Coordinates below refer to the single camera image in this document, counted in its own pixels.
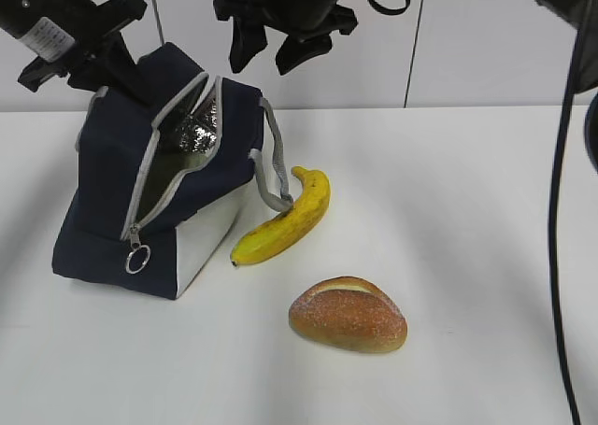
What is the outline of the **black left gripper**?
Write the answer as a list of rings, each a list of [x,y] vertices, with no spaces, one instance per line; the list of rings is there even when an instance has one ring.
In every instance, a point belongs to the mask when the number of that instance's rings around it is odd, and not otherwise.
[[[1,29],[36,55],[19,83],[36,92],[51,78],[67,78],[71,88],[108,86],[149,106],[154,93],[121,35],[146,9],[144,0],[1,0]]]

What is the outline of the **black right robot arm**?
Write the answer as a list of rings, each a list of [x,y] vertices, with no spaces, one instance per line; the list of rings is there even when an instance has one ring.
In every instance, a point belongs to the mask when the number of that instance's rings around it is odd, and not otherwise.
[[[236,74],[267,46],[268,28],[285,34],[275,62],[281,75],[306,61],[328,53],[331,34],[350,35],[358,21],[354,11],[339,0],[213,0],[219,21],[233,23],[229,63]],[[569,77],[575,94],[597,86],[597,0],[534,0],[577,31]],[[367,0],[384,16],[400,16],[411,0]]]

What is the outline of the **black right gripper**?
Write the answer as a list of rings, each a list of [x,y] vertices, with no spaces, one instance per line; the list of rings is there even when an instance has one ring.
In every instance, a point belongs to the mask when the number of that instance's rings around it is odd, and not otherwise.
[[[358,24],[354,11],[338,1],[214,0],[217,19],[233,21],[229,53],[232,72],[242,72],[267,47],[266,28],[288,35],[275,59],[281,75],[327,54],[333,47],[327,34],[337,31],[350,35]]]

